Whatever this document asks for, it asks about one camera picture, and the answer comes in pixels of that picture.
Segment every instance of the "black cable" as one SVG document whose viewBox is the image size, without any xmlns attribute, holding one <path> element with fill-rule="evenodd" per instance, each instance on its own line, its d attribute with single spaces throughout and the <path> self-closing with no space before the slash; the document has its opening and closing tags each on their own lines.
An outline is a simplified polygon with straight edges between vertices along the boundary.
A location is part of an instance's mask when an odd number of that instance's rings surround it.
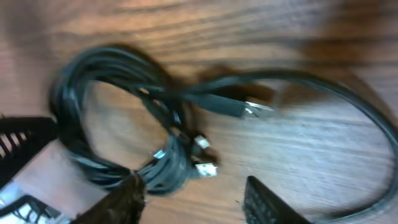
<svg viewBox="0 0 398 224">
<path fill-rule="evenodd" d="M 99 158 L 91 150 L 80 122 L 84 94 L 89 82 L 99 81 L 139 97 L 170 135 L 164 149 L 165 156 L 154 159 L 141 168 L 139 173 L 147 182 L 150 194 L 166 195 L 180 188 L 192 177 L 195 170 L 191 155 L 194 133 L 198 131 L 195 127 L 189 128 L 185 120 L 183 101 L 205 96 L 232 85 L 258 80 L 285 80 L 346 100 L 369 117 L 386 135 L 394 152 L 394 161 L 398 163 L 398 132 L 379 110 L 344 86 L 295 70 L 241 72 L 181 89 L 175 88 L 168 74 L 147 56 L 125 47 L 99 47 L 77 56 L 66 67 L 53 89 L 51 107 L 61 127 L 66 130 L 60 135 L 60 140 L 68 148 L 72 159 L 83 169 L 89 181 L 105 189 L 113 189 L 130 171 Z M 389 188 L 379 199 L 348 212 L 334 214 L 333 219 L 319 223 L 357 218 L 384 208 L 398 190 L 397 166 L 394 172 Z"/>
</svg>

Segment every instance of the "cable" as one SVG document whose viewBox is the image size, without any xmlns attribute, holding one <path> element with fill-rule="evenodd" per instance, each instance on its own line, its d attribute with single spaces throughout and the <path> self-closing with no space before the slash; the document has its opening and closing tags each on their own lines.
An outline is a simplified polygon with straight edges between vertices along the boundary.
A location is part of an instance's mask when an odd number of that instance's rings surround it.
<svg viewBox="0 0 398 224">
<path fill-rule="evenodd" d="M 68 148 L 72 159 L 82 168 L 90 182 L 111 190 L 120 185 L 130 170 L 99 158 L 91 150 L 81 124 L 84 94 L 89 82 L 97 81 L 109 83 L 140 98 L 142 104 L 169 133 L 169 139 L 163 150 L 164 155 L 143 166 L 139 173 L 147 183 L 150 194 L 167 195 L 179 189 L 187 179 L 197 176 L 196 162 L 192 156 L 200 157 L 202 153 L 197 151 L 198 144 L 195 144 L 198 130 L 191 125 L 195 123 L 192 121 L 195 118 L 191 118 L 191 123 L 186 121 L 183 102 L 188 100 L 195 104 L 201 97 L 213 95 L 215 91 L 258 80 L 285 80 L 346 100 L 369 117 L 386 135 L 394 152 L 394 161 L 398 164 L 398 132 L 379 110 L 344 86 L 295 70 L 241 72 L 177 88 L 166 71 L 148 56 L 122 46 L 98 47 L 77 56 L 62 71 L 51 94 L 51 109 L 64 130 L 60 140 Z M 207 105 L 204 105 L 206 101 L 201 101 L 198 105 L 215 113 L 231 116 L 241 114 L 228 113 L 228 107 L 225 106 L 224 111 L 214 110 L 214 105 L 219 102 L 231 105 L 234 110 L 244 110 L 242 105 L 246 103 L 234 98 L 211 97 Z M 394 172 L 389 188 L 379 199 L 348 212 L 333 214 L 331 220 L 318 223 L 358 218 L 384 208 L 398 190 L 397 166 Z"/>
</svg>

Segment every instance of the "usb cable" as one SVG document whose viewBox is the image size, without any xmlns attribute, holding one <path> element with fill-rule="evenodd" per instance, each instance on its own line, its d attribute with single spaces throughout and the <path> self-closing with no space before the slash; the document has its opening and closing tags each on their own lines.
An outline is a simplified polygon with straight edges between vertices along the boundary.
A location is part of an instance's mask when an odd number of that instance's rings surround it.
<svg viewBox="0 0 398 224">
<path fill-rule="evenodd" d="M 86 178 L 107 190 L 119 187 L 130 170 L 98 157 L 82 128 L 83 99 L 89 82 L 105 82 L 141 99 L 142 104 L 168 132 L 163 149 L 138 171 L 152 195 L 168 195 L 180 189 L 186 180 L 214 177 L 216 161 L 208 160 L 209 142 L 199 134 L 195 117 L 184 108 L 186 102 L 204 110 L 232 117 L 260 118 L 270 108 L 253 102 L 236 85 L 258 80 L 285 80 L 336 95 L 362 111 L 388 138 L 394 161 L 398 163 L 398 132 L 396 127 L 373 105 L 350 89 L 307 72 L 296 70 L 261 70 L 241 72 L 208 80 L 193 86 L 177 86 L 169 74 L 143 53 L 126 46 L 98 47 L 78 55 L 61 72 L 51 93 L 50 106 L 61 127 L 61 142 L 71 159 Z M 372 203 L 350 211 L 331 215 L 330 220 L 343 221 L 380 211 L 398 190 L 398 167 L 387 190 Z"/>
</svg>

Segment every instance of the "wood grain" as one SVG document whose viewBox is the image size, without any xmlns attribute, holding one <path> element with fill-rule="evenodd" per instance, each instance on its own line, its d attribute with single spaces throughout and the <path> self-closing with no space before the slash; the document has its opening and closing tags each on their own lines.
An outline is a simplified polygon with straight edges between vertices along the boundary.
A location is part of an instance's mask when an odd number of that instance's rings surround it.
<svg viewBox="0 0 398 224">
<path fill-rule="evenodd" d="M 0 112 L 49 114 L 57 72 L 89 47 L 141 48 L 176 78 L 198 82 L 222 70 L 287 67 L 340 82 L 395 122 L 398 114 L 398 3 L 393 0 L 3 0 L 0 3 Z M 248 175 L 309 218 L 351 208 L 383 191 L 392 154 L 352 106 L 289 83 L 260 83 L 282 96 L 265 122 L 198 110 L 220 152 L 220 177 L 193 180 L 150 198 L 141 223 L 242 223 Z M 95 84 L 86 123 L 103 157 L 132 169 L 162 147 L 165 133 L 139 100 Z M 28 192 L 74 217 L 104 196 L 50 145 L 17 178 Z M 361 223 L 394 223 L 398 208 Z"/>
</svg>

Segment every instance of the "wooden surface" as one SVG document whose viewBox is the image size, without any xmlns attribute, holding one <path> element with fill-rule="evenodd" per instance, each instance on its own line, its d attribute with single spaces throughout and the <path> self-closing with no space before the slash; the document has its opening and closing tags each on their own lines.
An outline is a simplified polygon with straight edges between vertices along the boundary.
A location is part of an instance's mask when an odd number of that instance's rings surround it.
<svg viewBox="0 0 398 224">
<path fill-rule="evenodd" d="M 398 114 L 398 3 L 380 0 L 2 0 L 0 112 L 49 114 L 57 71 L 92 46 L 140 47 L 188 82 L 223 70 L 289 67 L 348 85 L 394 120 Z M 264 122 L 198 111 L 221 156 L 220 177 L 151 197 L 141 223 L 242 223 L 245 178 L 255 175 L 309 218 L 368 202 L 392 175 L 392 154 L 352 106 L 288 83 Z M 137 99 L 93 85 L 86 123 L 103 157 L 136 169 L 165 133 Z M 17 178 L 74 217 L 105 195 L 87 184 L 55 142 Z M 395 223 L 398 208 L 361 223 Z"/>
</svg>

